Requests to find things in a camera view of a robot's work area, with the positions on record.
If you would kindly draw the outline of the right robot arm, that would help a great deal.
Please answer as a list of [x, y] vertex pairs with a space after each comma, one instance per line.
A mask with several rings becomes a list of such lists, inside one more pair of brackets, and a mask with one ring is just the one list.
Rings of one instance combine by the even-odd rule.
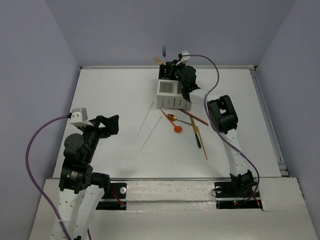
[[202, 106], [212, 129], [220, 137], [229, 163], [230, 181], [226, 189], [245, 203], [255, 196], [260, 179], [254, 179], [249, 166], [259, 177], [257, 167], [242, 152], [238, 138], [238, 115], [228, 95], [217, 97], [213, 89], [202, 90], [196, 84], [196, 69], [181, 60], [167, 61], [168, 76], [181, 85], [182, 97], [191, 104]]

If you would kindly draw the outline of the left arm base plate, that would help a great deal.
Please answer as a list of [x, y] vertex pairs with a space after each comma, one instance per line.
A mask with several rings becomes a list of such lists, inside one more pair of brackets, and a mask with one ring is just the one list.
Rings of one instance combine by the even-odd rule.
[[103, 195], [96, 210], [125, 211], [127, 209], [126, 196], [126, 182], [111, 182], [109, 192]]

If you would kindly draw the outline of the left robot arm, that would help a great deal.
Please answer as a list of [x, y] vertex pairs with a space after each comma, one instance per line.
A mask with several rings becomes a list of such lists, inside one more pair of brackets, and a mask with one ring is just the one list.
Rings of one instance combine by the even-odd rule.
[[111, 191], [109, 175], [94, 172], [91, 161], [99, 140], [119, 132], [119, 115], [98, 115], [89, 120], [79, 108], [68, 118], [81, 133], [73, 133], [64, 141], [58, 210], [51, 234], [53, 240], [85, 239], [93, 211], [100, 199]]

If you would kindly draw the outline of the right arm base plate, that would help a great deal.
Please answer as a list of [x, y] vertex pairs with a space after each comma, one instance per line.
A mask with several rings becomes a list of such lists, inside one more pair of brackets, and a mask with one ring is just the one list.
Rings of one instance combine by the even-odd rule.
[[263, 209], [260, 192], [257, 184], [245, 187], [242, 191], [232, 188], [229, 181], [218, 181], [214, 183], [214, 188], [210, 194], [215, 198], [218, 210], [238, 210], [238, 209]]

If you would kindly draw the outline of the iridescent rainbow metal fork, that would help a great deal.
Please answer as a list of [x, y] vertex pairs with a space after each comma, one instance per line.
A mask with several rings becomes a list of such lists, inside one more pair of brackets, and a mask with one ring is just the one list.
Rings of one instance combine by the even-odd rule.
[[167, 47], [165, 45], [162, 46], [162, 56], [167, 60]]

